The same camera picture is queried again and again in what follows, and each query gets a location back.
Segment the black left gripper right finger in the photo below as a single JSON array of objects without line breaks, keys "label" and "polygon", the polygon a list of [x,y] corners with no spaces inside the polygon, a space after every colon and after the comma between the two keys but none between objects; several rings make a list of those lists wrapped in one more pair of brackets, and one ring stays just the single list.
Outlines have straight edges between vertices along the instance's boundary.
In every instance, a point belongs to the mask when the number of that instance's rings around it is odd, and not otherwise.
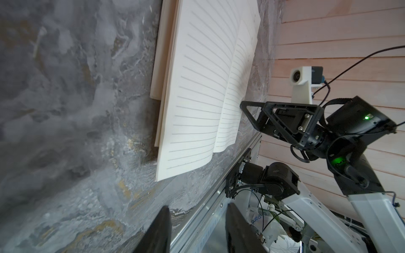
[{"label": "black left gripper right finger", "polygon": [[227,206],[225,229],[229,253],[266,253],[261,241],[234,203]]}]

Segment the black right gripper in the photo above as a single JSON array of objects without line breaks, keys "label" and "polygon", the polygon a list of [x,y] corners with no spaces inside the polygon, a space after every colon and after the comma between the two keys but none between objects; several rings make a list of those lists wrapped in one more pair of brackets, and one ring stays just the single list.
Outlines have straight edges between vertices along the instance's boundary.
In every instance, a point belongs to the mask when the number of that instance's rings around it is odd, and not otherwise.
[{"label": "black right gripper", "polygon": [[[248,108],[258,108],[257,118]],[[313,104],[242,101],[240,109],[253,128],[304,151],[306,158],[325,158],[331,135],[320,125],[324,109]]]}]

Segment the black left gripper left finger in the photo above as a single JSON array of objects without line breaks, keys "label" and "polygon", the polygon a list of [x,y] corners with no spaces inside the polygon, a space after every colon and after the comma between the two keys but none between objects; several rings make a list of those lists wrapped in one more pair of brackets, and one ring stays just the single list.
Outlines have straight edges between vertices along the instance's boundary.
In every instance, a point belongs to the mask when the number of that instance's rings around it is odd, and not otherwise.
[{"label": "black left gripper left finger", "polygon": [[172,223],[168,206],[163,206],[133,253],[170,252]]}]

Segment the cream lined notebook with holes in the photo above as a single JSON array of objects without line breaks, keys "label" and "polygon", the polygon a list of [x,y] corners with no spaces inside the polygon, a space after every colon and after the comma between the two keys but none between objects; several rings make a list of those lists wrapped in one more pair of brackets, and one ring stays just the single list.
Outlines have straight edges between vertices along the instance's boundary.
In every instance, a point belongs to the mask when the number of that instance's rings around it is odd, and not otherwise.
[{"label": "cream lined notebook with holes", "polygon": [[208,164],[237,139],[261,18],[256,1],[179,1],[155,145],[156,180]]}]

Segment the aluminium frame rail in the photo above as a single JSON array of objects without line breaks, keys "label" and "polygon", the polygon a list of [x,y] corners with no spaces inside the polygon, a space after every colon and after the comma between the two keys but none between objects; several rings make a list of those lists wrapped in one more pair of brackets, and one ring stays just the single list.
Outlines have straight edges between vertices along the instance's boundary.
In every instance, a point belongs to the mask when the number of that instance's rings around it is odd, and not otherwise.
[{"label": "aluminium frame rail", "polygon": [[261,134],[251,140],[225,168],[225,171],[204,195],[184,222],[172,233],[171,253],[226,253],[225,218],[230,199],[226,198],[226,177],[248,149],[259,147]]}]

